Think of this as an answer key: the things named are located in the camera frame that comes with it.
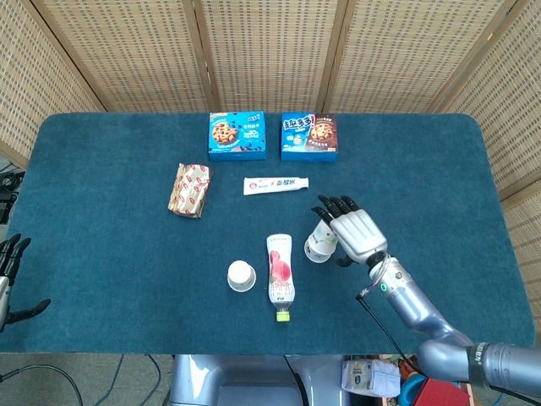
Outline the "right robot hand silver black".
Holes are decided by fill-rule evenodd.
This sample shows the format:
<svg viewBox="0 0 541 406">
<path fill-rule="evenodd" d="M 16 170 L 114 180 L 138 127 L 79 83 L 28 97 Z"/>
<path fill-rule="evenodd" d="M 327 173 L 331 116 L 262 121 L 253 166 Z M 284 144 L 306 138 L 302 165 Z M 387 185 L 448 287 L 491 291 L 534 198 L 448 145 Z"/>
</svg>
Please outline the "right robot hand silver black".
<svg viewBox="0 0 541 406">
<path fill-rule="evenodd" d="M 346 256 L 336 264 L 348 267 L 353 263 L 374 268 L 388 256 L 387 240 L 371 216 L 351 197 L 318 195 L 324 207 L 315 206 L 311 211 L 336 235 Z"/>
</svg>

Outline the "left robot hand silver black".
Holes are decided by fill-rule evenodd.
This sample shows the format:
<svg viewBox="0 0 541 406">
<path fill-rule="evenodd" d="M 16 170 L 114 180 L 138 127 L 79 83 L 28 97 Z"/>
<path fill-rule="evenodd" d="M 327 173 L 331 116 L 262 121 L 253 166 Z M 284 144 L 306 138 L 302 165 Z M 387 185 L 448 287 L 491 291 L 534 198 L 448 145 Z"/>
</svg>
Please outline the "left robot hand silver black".
<svg viewBox="0 0 541 406">
<path fill-rule="evenodd" d="M 16 233 L 10 239 L 1 242 L 1 332 L 6 325 L 12 325 L 36 317 L 47 309 L 50 299 L 43 299 L 36 306 L 20 311 L 11 311 L 9 302 L 24 251 L 30 245 L 31 238 L 22 239 Z"/>
</svg>

